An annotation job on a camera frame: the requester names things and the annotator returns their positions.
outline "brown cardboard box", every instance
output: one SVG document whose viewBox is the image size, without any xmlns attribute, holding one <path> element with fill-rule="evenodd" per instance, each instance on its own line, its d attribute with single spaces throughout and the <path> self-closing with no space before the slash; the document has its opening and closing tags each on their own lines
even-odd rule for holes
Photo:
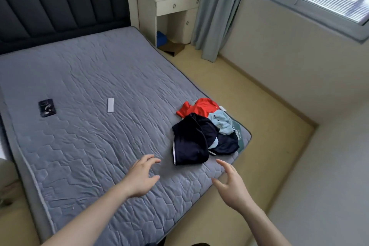
<svg viewBox="0 0 369 246">
<path fill-rule="evenodd" d="M 160 47 L 158 49 L 167 52 L 172 57 L 175 57 L 180 51 L 184 49 L 184 44 L 182 43 L 173 43 L 172 41 L 168 40 L 168 42 Z"/>
</svg>

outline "person's left arm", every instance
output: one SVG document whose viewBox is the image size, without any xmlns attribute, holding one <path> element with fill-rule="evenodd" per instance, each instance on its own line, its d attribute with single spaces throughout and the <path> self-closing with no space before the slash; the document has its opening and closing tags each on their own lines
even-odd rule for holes
<svg viewBox="0 0 369 246">
<path fill-rule="evenodd" d="M 121 182 L 110 188 L 42 246 L 92 246 L 128 198 L 145 195 L 159 180 L 159 175 L 149 178 L 151 166 L 159 162 L 161 160 L 154 158 L 154 155 L 144 155 L 134 163 Z"/>
</svg>

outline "gray mattress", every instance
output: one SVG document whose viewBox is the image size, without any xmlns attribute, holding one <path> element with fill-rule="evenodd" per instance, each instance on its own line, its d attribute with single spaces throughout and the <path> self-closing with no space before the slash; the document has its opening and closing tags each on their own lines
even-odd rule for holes
<svg viewBox="0 0 369 246">
<path fill-rule="evenodd" d="M 0 90 L 0 113 L 41 240 L 142 155 L 162 159 L 151 172 L 160 180 L 117 211 L 97 245 L 158 242 L 211 186 L 210 177 L 223 172 L 213 156 L 202 165 L 173 165 L 171 127 L 181 120 L 175 112 L 205 94 L 133 27 L 0 56 Z M 42 118 L 38 101 L 48 98 L 57 114 Z M 241 132 L 245 147 L 251 136 Z M 221 158 L 232 163 L 237 156 Z"/>
</svg>

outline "hand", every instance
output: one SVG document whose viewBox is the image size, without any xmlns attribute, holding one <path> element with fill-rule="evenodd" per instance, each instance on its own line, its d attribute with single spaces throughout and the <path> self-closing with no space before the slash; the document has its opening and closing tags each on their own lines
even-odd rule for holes
<svg viewBox="0 0 369 246">
<path fill-rule="evenodd" d="M 149 178 L 151 166 L 159 162 L 161 160 L 154 155 L 144 155 L 132 165 L 123 180 L 116 185 L 117 188 L 120 188 L 128 198 L 145 195 L 160 178 L 159 175 Z"/>
<path fill-rule="evenodd" d="M 252 200 L 241 176 L 237 173 L 233 165 L 230 165 L 223 160 L 217 159 L 216 161 L 224 167 L 228 180 L 226 184 L 223 184 L 214 178 L 211 180 L 225 204 L 241 214 L 246 208 L 255 206 L 255 202 Z"/>
</svg>

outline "tufted leather headboard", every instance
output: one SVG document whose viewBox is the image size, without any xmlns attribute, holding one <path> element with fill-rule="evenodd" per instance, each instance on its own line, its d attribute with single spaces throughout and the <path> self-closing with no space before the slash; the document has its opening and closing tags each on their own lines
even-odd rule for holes
<svg viewBox="0 0 369 246">
<path fill-rule="evenodd" d="M 128 0 L 0 0 L 0 54 L 130 25 Z"/>
</svg>

